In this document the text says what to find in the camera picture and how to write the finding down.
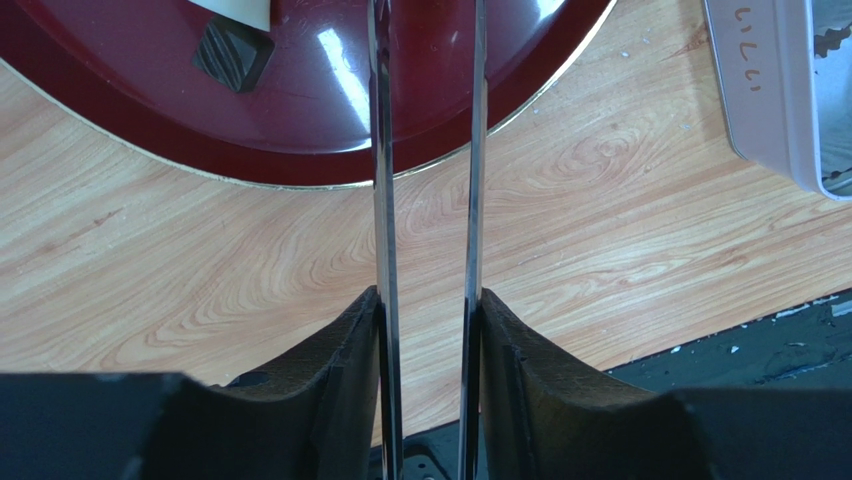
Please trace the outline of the dark red round plate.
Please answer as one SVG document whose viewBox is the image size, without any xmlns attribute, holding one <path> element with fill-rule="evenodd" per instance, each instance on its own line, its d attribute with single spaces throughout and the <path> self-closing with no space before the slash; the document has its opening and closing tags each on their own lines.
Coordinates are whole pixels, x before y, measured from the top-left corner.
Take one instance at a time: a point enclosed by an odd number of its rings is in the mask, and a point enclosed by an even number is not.
<svg viewBox="0 0 852 480">
<path fill-rule="evenodd" d="M 1 59 L 44 94 L 164 162 L 239 183 L 369 184 L 371 1 L 271 1 L 274 50 L 255 89 L 234 93 L 192 65 L 215 13 L 190 1 L 1 1 Z M 453 1 L 390 1 L 411 62 L 392 88 L 396 173 L 450 149 L 462 91 L 418 87 L 439 55 L 427 18 Z M 488 133 L 517 117 L 588 46 L 616 1 L 485 1 Z"/>
</svg>

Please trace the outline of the pink square tin box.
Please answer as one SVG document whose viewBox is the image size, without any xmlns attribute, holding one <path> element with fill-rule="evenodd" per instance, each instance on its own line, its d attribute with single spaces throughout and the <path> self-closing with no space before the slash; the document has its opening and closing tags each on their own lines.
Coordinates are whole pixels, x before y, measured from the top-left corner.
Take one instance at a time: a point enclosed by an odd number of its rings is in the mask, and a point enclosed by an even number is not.
<svg viewBox="0 0 852 480">
<path fill-rule="evenodd" d="M 728 137 L 743 159 L 851 198 L 851 4 L 707 1 Z"/>
</svg>

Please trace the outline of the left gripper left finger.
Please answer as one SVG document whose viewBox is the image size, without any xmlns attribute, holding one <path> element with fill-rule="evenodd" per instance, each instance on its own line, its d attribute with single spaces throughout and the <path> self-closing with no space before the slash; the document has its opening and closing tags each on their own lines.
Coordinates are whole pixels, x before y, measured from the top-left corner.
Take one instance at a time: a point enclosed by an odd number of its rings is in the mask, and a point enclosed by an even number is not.
<svg viewBox="0 0 852 480">
<path fill-rule="evenodd" d="M 367 288 L 227 386 L 183 374 L 6 373 L 5 479 L 364 479 L 378 394 Z"/>
</svg>

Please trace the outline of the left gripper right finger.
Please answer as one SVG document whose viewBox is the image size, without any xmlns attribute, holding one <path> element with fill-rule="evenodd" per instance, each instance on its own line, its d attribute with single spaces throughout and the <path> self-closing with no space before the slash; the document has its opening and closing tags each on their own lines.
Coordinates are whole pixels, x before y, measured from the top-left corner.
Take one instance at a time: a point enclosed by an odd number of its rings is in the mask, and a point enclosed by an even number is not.
<svg viewBox="0 0 852 480">
<path fill-rule="evenodd" d="M 493 479 L 847 479 L 847 389 L 618 380 L 481 297 L 480 399 Z"/>
</svg>

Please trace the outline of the metal tongs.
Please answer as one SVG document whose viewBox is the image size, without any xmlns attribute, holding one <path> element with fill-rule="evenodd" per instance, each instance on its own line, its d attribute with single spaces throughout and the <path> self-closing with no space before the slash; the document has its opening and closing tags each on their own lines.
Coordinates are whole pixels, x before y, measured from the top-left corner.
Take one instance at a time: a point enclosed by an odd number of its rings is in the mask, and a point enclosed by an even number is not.
<svg viewBox="0 0 852 480">
<path fill-rule="evenodd" d="M 402 11 L 368 3 L 369 105 L 374 157 L 374 225 L 380 300 L 379 378 L 382 475 L 399 479 L 408 460 L 404 443 L 415 430 L 443 422 L 460 409 L 459 458 L 449 472 L 482 478 L 479 424 L 483 201 L 487 125 L 486 5 L 453 1 L 447 15 L 426 19 L 436 28 L 436 53 L 454 55 L 429 66 L 418 87 L 442 80 L 462 91 L 450 149 L 427 165 L 399 174 L 408 150 L 392 141 L 392 88 L 411 67 L 402 52 Z"/>
</svg>

